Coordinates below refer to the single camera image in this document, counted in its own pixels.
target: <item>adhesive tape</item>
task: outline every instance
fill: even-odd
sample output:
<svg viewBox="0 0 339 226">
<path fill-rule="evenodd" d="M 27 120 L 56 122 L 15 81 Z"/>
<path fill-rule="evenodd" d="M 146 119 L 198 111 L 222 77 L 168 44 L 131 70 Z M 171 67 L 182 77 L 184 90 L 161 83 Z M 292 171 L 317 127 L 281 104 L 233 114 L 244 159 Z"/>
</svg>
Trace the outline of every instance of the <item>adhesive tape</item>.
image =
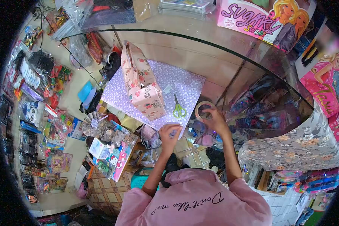
<svg viewBox="0 0 339 226">
<path fill-rule="evenodd" d="M 209 105 L 210 107 L 215 107 L 213 103 L 208 102 L 208 101 L 199 102 L 199 104 L 194 109 L 194 115 L 196 116 L 196 119 L 201 122 L 203 122 L 203 118 L 201 118 L 201 116 L 199 115 L 199 107 L 202 105 Z"/>
</svg>

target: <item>display shelf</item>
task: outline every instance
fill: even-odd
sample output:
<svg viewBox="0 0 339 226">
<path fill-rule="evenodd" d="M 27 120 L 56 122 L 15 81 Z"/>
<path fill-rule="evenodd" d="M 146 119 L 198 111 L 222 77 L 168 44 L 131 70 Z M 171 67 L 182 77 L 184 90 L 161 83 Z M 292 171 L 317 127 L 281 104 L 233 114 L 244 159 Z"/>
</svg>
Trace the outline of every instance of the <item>display shelf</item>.
<svg viewBox="0 0 339 226">
<path fill-rule="evenodd" d="M 135 24 L 103 25 L 74 31 L 67 37 L 92 31 L 142 31 L 177 36 L 224 50 L 272 73 L 290 84 L 313 107 L 311 94 L 298 81 L 294 65 L 288 56 L 270 44 L 246 34 L 218 27 L 212 21 L 157 14 Z"/>
</svg>

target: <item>pink sign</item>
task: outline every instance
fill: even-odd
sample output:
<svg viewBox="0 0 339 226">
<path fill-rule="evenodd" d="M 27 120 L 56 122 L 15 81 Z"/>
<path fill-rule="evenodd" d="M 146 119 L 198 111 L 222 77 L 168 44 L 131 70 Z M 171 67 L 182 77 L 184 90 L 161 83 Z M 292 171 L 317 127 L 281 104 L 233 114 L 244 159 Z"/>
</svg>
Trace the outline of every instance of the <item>pink sign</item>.
<svg viewBox="0 0 339 226">
<path fill-rule="evenodd" d="M 217 26 L 261 39 L 288 53 L 305 31 L 314 1 L 222 0 L 217 2 Z"/>
</svg>

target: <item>white tile wall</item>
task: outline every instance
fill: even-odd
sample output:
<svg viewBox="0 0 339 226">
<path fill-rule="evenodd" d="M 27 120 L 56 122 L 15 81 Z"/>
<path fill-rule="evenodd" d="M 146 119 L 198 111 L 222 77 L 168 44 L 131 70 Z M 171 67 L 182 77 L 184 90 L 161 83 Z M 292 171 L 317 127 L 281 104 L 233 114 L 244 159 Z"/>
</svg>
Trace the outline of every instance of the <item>white tile wall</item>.
<svg viewBox="0 0 339 226">
<path fill-rule="evenodd" d="M 296 210 L 296 203 L 301 194 L 293 190 L 286 191 L 285 195 L 277 195 L 274 193 L 263 192 L 251 187 L 255 192 L 258 192 L 266 200 L 273 213 L 272 226 L 285 226 L 295 224 L 301 213 Z"/>
</svg>

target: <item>cable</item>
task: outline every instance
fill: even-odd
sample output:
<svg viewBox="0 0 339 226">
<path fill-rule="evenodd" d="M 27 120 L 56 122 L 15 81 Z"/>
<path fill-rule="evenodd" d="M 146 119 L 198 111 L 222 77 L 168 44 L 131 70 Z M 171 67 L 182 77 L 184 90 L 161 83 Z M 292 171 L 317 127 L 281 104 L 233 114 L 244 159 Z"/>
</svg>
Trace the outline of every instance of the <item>cable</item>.
<svg viewBox="0 0 339 226">
<path fill-rule="evenodd" d="M 42 6 L 43 8 L 44 8 L 44 6 L 41 4 L 41 2 L 38 2 L 38 5 L 39 6 Z M 48 21 L 48 19 L 46 18 L 46 16 L 43 14 L 43 12 L 41 11 L 41 8 L 40 7 L 38 7 L 38 9 L 40 10 L 40 13 L 41 13 L 41 16 L 44 16 L 44 18 L 45 18 L 45 20 L 48 22 L 48 24 L 49 24 L 49 26 L 50 26 L 50 28 L 54 31 L 54 28 L 52 27 L 52 25 L 50 25 L 50 23 L 49 23 L 49 21 Z M 78 62 L 78 64 L 84 69 L 84 70 L 86 70 L 86 72 L 89 74 L 89 76 L 92 78 L 92 79 L 94 79 L 95 80 L 95 83 L 99 86 L 99 83 L 97 82 L 97 80 L 91 75 L 92 73 L 91 72 L 89 72 L 75 57 L 74 57 L 74 55 L 72 54 L 72 52 L 62 43 L 62 41 L 60 40 L 59 41 L 60 42 L 60 44 L 62 44 L 63 46 L 64 46 L 64 48 L 66 49 L 66 50 L 68 50 L 68 52 L 70 53 L 70 55 L 73 57 L 73 59 L 74 60 L 76 60 L 77 62 Z"/>
</svg>

